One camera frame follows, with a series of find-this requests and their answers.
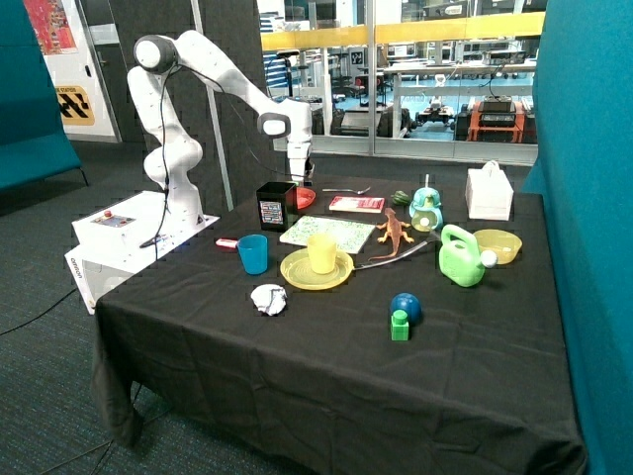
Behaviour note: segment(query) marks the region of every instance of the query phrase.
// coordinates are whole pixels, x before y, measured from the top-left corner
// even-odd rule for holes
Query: glass wall
[[[312,104],[316,152],[531,164],[545,5],[259,0],[269,93]]]

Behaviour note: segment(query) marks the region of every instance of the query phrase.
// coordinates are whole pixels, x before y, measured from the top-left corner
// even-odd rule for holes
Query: teal partition
[[[633,7],[550,0],[535,77],[542,193],[590,474],[633,473]]]
[[[22,0],[2,0],[0,190],[79,168]]]

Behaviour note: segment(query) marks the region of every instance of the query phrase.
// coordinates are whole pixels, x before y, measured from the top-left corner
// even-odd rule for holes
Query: white box
[[[97,300],[158,258],[175,249],[219,217],[205,215],[195,229],[165,230],[157,246],[141,247],[158,231],[164,194],[143,191],[106,210],[72,223],[79,245],[65,257],[70,272],[90,315]],[[105,212],[112,216],[109,224]]]
[[[514,192],[496,161],[483,168],[469,168],[466,181],[468,217],[473,220],[507,221]]]

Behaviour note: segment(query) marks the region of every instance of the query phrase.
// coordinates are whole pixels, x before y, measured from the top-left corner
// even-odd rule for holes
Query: yellow bowl
[[[518,254],[523,242],[512,233],[501,230],[481,230],[474,233],[479,250],[491,250],[498,257],[497,264],[508,264]]]

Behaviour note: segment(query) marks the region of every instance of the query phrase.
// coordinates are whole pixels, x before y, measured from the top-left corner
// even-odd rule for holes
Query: red marker
[[[237,249],[237,239],[220,237],[219,239],[216,239],[216,245],[220,247],[225,247],[227,249]]]

